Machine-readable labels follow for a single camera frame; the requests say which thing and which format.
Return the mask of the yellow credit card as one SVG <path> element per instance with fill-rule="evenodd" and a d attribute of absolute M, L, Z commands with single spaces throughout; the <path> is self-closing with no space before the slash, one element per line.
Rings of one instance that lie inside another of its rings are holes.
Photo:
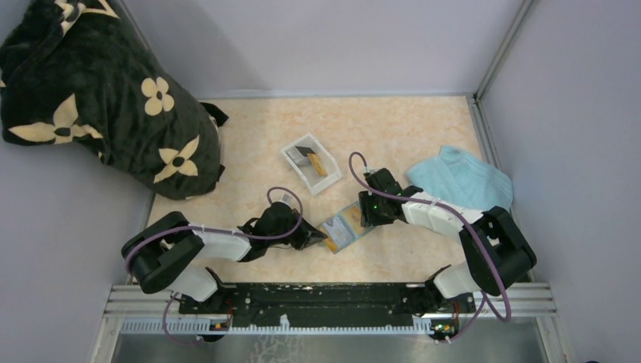
<path fill-rule="evenodd" d="M 345 211 L 345 218 L 350 224 L 356 235 L 363 233 L 364 228 L 361 225 L 362 212 L 358 205 L 350 206 Z"/>

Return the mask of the translucent white plastic bin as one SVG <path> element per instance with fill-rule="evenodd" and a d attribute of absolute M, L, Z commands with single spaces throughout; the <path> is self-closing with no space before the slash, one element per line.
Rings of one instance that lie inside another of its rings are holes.
<path fill-rule="evenodd" d="M 312 195 L 318 195 L 342 178 L 333 155 L 308 133 L 280 150 Z"/>

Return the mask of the white credit card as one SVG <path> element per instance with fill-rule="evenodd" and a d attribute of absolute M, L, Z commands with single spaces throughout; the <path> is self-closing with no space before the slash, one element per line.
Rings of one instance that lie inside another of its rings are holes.
<path fill-rule="evenodd" d="M 355 240 L 354 232 L 348 227 L 345 220 L 340 216 L 334 216 L 321 224 L 328 238 L 332 239 L 338 250 L 347 247 Z"/>

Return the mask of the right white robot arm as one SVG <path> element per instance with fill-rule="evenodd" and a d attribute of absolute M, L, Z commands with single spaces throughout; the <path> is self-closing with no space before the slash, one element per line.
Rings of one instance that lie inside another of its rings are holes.
<path fill-rule="evenodd" d="M 444 312 L 464 293 L 500 296 L 537 264 L 537 257 L 510 213 L 501 206 L 477 210 L 436 199 L 423 189 L 402 188 L 385 168 L 364 173 L 360 192 L 364 227 L 400 221 L 460 243 L 465 260 L 441 268 L 426 281 L 426 303 Z"/>

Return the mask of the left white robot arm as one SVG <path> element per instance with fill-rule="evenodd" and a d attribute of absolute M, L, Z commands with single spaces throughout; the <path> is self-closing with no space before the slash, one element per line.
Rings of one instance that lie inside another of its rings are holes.
<path fill-rule="evenodd" d="M 195 259 L 251 262 L 272 247 L 303 250 L 326 238 L 296 209 L 277 201 L 258 218 L 232 230 L 192 225 L 182 213 L 171 212 L 127 241 L 121 255 L 144 293 L 172 290 L 216 313 L 225 307 L 227 294 L 219 277 L 196 267 Z"/>

